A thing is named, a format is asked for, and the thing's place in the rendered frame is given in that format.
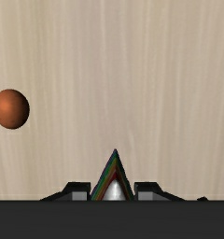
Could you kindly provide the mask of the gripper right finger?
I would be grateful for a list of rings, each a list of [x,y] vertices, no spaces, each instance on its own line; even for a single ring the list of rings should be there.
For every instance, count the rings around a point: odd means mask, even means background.
[[[163,191],[157,182],[135,182],[136,201],[182,201],[182,198]]]

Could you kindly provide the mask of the rainbow layered cake wedge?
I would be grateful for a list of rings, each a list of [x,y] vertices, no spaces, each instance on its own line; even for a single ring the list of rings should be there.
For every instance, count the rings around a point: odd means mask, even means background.
[[[133,191],[115,149],[91,193],[92,201],[132,201]]]

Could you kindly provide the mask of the orange round fruit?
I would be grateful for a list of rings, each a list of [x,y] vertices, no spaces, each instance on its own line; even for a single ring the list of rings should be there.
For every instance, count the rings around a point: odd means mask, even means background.
[[[20,128],[28,120],[30,106],[26,97],[19,91],[0,91],[0,125],[6,129]]]

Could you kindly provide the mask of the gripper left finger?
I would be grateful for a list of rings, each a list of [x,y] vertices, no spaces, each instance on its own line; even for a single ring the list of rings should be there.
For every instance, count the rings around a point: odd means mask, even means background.
[[[68,182],[62,191],[43,198],[43,201],[89,201],[90,199],[90,182]]]

